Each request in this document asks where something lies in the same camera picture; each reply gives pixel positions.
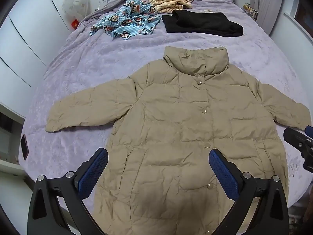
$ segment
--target lavender blanket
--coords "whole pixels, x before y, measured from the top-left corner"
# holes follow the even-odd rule
[[[21,150],[19,153],[20,164],[33,180],[40,174],[55,178],[67,171],[75,171],[99,147],[105,146],[111,131],[112,124],[107,124],[47,133],[46,119],[52,104],[73,92],[129,76],[146,63],[161,59],[166,45],[186,49],[225,46],[232,64],[308,106],[301,83],[287,58],[272,39],[231,0],[194,0],[192,11],[223,12],[229,20],[243,26],[244,35],[241,37],[166,33],[162,20],[152,35],[136,35],[128,40],[121,37],[112,39],[99,30],[89,36],[93,24],[106,13],[116,12],[125,1],[111,0],[102,10],[87,16],[68,37],[36,90],[23,127],[29,146],[27,160],[23,160]],[[282,140],[283,129],[277,126]],[[291,206],[305,192],[312,174],[302,168],[300,152],[286,143],[284,145],[289,169],[288,206]],[[92,211],[93,194],[84,201]]]

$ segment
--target beige puffer jacket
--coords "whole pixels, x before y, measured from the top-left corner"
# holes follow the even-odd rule
[[[233,204],[208,163],[213,148],[242,172],[278,175],[288,195],[275,121],[300,129],[311,124],[305,106],[229,64],[225,48],[173,47],[126,79],[56,102],[46,130],[110,121],[109,163],[93,213],[109,235],[212,232]]]

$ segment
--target wardrobe door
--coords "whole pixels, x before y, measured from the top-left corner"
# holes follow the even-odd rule
[[[25,118],[33,95],[34,88],[27,85],[0,59],[0,104]]]
[[[29,86],[36,88],[47,67],[35,55],[7,17],[0,28],[0,57]]]
[[[52,0],[18,0],[9,17],[27,45],[47,66],[70,34]]]

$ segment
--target metal screw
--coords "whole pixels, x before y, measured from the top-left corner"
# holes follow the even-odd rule
[[[249,172],[244,172],[244,178],[246,179],[251,178],[251,174]]]
[[[275,182],[278,182],[280,179],[279,179],[279,176],[273,176],[273,180],[275,181]]]
[[[44,175],[40,175],[40,176],[38,176],[38,178],[37,178],[38,181],[42,181],[43,179],[44,179]]]
[[[74,176],[74,172],[72,172],[72,171],[69,171],[67,174],[66,174],[66,177],[67,178],[71,178],[71,177],[73,177]]]

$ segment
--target smartphone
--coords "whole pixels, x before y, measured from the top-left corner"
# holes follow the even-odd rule
[[[22,153],[23,153],[24,160],[26,160],[29,151],[28,151],[28,146],[27,146],[25,134],[23,135],[23,137],[21,139],[21,147],[22,147]]]

